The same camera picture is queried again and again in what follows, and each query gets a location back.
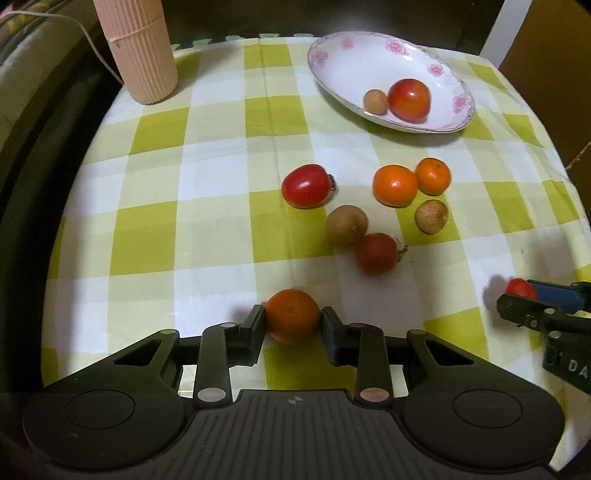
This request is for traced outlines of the green foam mat edge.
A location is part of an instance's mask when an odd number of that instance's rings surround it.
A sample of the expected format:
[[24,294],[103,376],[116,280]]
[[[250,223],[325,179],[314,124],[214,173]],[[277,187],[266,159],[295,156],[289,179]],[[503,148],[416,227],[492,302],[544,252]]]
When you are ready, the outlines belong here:
[[[276,38],[314,38],[315,35],[313,33],[308,32],[297,32],[290,35],[283,35],[276,32],[263,32],[259,33],[256,36],[256,39],[276,39]],[[214,36],[211,38],[197,38],[193,40],[187,40],[180,43],[172,43],[171,44],[171,51],[175,52],[178,50],[188,49],[188,48],[198,48],[201,46],[207,46],[215,43],[223,43],[223,42],[233,42],[233,41],[242,41],[246,39],[253,39],[253,36],[241,36],[238,34],[230,34],[230,35],[221,35],[221,36]]]

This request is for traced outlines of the white floral plate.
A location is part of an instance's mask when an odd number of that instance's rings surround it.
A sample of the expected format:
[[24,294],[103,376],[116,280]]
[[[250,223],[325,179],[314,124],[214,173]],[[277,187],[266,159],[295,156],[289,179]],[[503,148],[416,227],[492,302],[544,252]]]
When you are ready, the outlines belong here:
[[[308,66],[322,90],[342,106],[390,129],[455,133],[466,128],[476,113],[470,88],[444,60],[391,35],[363,31],[326,35],[308,49]],[[363,106],[367,91],[388,92],[394,83],[407,78],[422,82],[430,91],[431,107],[425,119],[411,122],[391,111],[370,113]]]

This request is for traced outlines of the pink ribbed tube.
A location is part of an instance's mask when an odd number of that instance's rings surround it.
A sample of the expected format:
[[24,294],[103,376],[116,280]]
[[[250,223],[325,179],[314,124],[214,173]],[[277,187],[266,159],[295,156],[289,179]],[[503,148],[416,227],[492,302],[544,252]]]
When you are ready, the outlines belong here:
[[100,26],[130,96],[155,104],[177,86],[178,74],[160,0],[95,0]]

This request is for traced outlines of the small brown longan in plate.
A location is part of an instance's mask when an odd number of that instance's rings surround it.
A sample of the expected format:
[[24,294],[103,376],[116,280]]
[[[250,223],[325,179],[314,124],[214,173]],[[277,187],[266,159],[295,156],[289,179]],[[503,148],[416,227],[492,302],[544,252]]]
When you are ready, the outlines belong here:
[[363,107],[373,115],[384,115],[389,110],[389,99],[382,90],[372,89],[363,95]]

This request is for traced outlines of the red cherry tomato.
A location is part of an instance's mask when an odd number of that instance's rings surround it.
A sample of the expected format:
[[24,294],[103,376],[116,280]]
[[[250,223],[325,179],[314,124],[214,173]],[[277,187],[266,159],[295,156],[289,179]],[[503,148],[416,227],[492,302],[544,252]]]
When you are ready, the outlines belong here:
[[538,299],[538,294],[534,286],[522,278],[511,279],[505,288],[505,293],[507,295],[518,296],[530,300]]

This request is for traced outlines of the red oblong tomato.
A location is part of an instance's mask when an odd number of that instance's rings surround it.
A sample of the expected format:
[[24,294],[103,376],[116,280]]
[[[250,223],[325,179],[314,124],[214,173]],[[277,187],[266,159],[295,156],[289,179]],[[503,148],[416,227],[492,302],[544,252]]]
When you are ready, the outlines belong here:
[[325,204],[337,190],[331,174],[318,164],[305,164],[283,179],[281,195],[291,207],[317,208]]

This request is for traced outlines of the grey sofa cushion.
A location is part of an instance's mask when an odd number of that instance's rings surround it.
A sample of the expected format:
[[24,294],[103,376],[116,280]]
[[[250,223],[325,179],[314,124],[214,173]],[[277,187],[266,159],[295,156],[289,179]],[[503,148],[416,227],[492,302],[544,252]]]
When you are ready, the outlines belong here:
[[36,91],[98,25],[90,1],[29,1],[1,19],[1,142]]

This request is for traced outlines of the large red tomato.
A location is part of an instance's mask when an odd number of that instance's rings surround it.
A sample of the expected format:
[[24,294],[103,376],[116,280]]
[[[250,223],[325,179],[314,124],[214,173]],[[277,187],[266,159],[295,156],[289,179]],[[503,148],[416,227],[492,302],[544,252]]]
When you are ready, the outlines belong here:
[[390,110],[400,119],[420,123],[431,110],[431,92],[421,81],[405,78],[394,83],[388,93]]

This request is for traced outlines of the cardboard box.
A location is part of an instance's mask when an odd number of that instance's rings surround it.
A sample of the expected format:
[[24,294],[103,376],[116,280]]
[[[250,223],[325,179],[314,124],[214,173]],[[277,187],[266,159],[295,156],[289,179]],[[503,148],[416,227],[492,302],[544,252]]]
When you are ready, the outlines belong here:
[[590,166],[590,3],[534,1],[501,71],[573,173]]

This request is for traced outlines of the small orange tangerine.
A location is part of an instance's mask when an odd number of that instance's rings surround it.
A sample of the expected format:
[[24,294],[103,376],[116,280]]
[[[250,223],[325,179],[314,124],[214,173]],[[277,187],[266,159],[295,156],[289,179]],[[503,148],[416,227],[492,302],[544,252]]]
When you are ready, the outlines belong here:
[[418,188],[431,196],[442,195],[452,182],[452,175],[446,163],[438,158],[427,157],[415,169]]

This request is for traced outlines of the green checked tablecloth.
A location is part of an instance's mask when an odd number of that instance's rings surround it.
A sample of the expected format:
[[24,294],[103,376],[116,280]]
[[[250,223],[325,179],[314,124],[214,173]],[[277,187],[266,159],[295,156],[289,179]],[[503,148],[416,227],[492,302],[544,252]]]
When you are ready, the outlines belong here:
[[[568,284],[590,276],[584,208],[542,123],[487,60],[441,51],[476,100],[456,135],[413,135],[322,95],[308,38],[249,39],[180,50],[177,93],[152,106],[121,91],[78,171],[51,256],[42,372],[53,382],[164,328],[197,336],[240,322],[277,291],[300,288],[346,322],[402,336],[425,329],[547,389],[566,415],[563,467],[590,436],[589,397],[546,372],[543,338],[499,318],[513,277]],[[439,196],[379,202],[377,170],[447,164]],[[324,205],[283,200],[291,171],[318,164],[337,190]],[[435,235],[417,208],[449,210]],[[355,246],[332,245],[342,205],[408,251],[372,276]]]

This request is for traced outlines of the dark red tomato with stem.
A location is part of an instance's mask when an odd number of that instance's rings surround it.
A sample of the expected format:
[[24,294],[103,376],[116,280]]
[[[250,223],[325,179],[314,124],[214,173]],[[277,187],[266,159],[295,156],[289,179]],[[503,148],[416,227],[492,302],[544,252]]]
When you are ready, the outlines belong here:
[[407,247],[400,247],[388,234],[372,233],[356,244],[355,256],[363,273],[377,276],[392,271],[407,251]]

